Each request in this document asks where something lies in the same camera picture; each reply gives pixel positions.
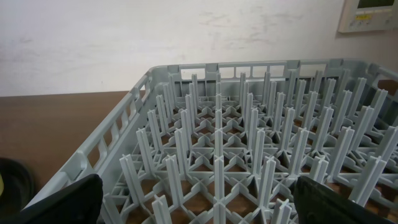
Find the black round tray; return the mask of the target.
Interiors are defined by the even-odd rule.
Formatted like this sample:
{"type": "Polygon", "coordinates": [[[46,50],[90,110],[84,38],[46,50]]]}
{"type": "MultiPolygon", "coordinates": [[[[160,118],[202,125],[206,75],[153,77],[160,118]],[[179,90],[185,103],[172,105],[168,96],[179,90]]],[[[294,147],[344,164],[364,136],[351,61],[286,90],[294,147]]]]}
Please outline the black round tray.
{"type": "Polygon", "coordinates": [[[36,191],[34,176],[24,164],[1,158],[1,219],[19,213],[32,200],[36,191]]]}

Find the white wall control panel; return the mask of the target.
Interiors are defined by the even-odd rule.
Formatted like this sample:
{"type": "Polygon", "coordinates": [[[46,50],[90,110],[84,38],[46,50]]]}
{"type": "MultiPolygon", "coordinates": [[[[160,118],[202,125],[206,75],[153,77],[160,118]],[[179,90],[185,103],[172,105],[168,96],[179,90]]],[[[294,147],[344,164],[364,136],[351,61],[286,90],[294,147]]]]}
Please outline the white wall control panel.
{"type": "Polygon", "coordinates": [[[339,33],[397,28],[397,0],[345,0],[339,33]]]}

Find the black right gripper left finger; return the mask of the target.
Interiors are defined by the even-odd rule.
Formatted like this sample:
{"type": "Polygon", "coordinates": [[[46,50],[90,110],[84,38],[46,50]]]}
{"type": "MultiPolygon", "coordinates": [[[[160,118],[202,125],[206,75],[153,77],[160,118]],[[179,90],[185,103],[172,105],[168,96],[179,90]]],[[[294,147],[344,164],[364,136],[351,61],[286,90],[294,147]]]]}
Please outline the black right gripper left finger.
{"type": "Polygon", "coordinates": [[[15,215],[1,224],[96,224],[103,199],[103,181],[90,174],[15,215]]]}

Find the grey dishwasher rack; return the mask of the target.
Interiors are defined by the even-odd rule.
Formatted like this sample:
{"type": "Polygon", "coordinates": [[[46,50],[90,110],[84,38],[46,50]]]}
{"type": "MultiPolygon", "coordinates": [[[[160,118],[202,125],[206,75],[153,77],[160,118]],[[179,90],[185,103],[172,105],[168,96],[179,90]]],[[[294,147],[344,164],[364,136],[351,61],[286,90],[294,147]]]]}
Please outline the grey dishwasher rack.
{"type": "Polygon", "coordinates": [[[297,223],[307,176],[397,221],[397,74],[361,60],[151,68],[29,202],[98,175],[98,223],[297,223]]]}

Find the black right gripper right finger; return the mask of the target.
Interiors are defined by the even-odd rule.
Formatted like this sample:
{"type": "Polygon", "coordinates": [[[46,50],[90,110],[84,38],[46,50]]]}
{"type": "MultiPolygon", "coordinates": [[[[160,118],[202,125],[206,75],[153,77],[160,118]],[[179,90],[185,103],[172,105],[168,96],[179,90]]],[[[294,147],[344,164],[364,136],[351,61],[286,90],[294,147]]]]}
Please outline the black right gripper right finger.
{"type": "Polygon", "coordinates": [[[300,224],[383,224],[391,222],[306,176],[300,176],[297,179],[293,195],[300,224]]]}

